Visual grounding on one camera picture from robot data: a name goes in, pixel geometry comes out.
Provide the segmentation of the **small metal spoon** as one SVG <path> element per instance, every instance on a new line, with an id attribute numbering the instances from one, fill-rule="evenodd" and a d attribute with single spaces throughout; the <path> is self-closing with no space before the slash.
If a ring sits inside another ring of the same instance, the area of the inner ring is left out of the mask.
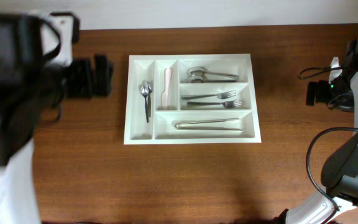
<path id="1" fill-rule="evenodd" d="M 151 94 L 153 92 L 153 87 L 152 87 L 152 84 L 149 81 L 147 81 L 146 84 L 147 84 L 148 89 L 149 89 L 149 95 L 148 95 L 148 98 L 147 98 L 147 111 L 148 111 L 149 118 L 151 118 L 151 102 L 152 102 Z"/>
<path id="2" fill-rule="evenodd" d="M 146 118 L 146 122 L 149 123 L 148 102 L 147 102 L 147 98 L 149 96 L 149 88 L 148 88 L 148 86 L 147 85 L 142 85 L 140 87 L 140 93 L 144 97 L 145 118 Z"/>

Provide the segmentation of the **metal fork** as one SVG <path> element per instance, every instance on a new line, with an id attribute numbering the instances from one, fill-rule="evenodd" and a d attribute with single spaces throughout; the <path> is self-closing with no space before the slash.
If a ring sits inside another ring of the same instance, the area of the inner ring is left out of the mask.
<path id="1" fill-rule="evenodd" d="M 194 107 L 194 106 L 222 106 L 223 108 L 238 108 L 242 106 L 241 100 L 234 100 L 234 101 L 224 101 L 224 102 L 195 102 L 189 101 L 187 106 Z"/>
<path id="2" fill-rule="evenodd" d="M 215 94 L 208 94 L 208 95 L 183 95 L 181 98 L 183 100 L 195 100 L 195 99 L 199 99 L 199 98 L 215 97 L 220 100 L 224 100 L 224 99 L 228 99 L 233 96 L 236 96 L 236 95 L 237 95 L 237 91 L 231 90 L 231 91 L 220 92 L 220 93 L 215 93 Z"/>

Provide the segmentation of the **metal tongs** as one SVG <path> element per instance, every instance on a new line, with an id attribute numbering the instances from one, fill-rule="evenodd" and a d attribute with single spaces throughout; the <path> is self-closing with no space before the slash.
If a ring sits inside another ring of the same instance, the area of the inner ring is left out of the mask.
<path id="1" fill-rule="evenodd" d="M 232 124 L 227 126 L 223 125 L 223 123 L 239 120 L 239 118 L 226 118 L 202 121 L 182 121 L 175 123 L 173 126 L 177 130 L 242 131 L 241 127 L 233 126 Z"/>

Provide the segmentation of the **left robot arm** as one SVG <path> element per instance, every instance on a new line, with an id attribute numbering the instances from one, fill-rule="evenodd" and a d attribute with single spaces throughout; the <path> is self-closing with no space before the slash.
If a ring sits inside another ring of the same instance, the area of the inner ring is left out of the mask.
<path id="1" fill-rule="evenodd" d="M 72 12 L 0 12 L 0 223 L 40 223 L 32 159 L 44 110 L 62 115 L 64 99 L 111 94 L 114 66 L 105 55 L 73 58 L 80 19 Z"/>

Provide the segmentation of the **pink plastic knife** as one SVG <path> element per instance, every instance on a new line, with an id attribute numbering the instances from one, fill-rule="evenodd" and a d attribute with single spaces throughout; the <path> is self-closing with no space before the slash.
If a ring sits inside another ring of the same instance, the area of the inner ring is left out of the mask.
<path id="1" fill-rule="evenodd" d="M 170 88 L 171 79 L 172 79 L 172 69 L 166 68 L 165 75 L 164 75 L 164 90 L 161 94 L 161 105 L 163 110 L 168 109 L 168 97 L 169 97 L 169 88 Z"/>

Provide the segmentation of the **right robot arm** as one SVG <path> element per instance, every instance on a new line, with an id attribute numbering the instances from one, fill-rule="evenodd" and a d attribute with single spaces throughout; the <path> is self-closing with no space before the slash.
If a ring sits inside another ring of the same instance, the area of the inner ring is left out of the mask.
<path id="1" fill-rule="evenodd" d="M 328 72 L 330 76 L 328 80 L 309 82 L 306 104 L 324 103 L 331 110 L 353 113 L 354 125 L 325 129 L 313 138 L 305 165 L 316 191 L 299 206 L 284 210 L 274 223 L 334 223 L 340 214 L 358 208 L 358 38 L 348 42 L 342 62 L 333 58 L 329 67 L 315 70 L 317 75 Z M 336 131 L 353 135 L 327 158 L 318 185 L 310 169 L 311 152 L 320 137 Z"/>

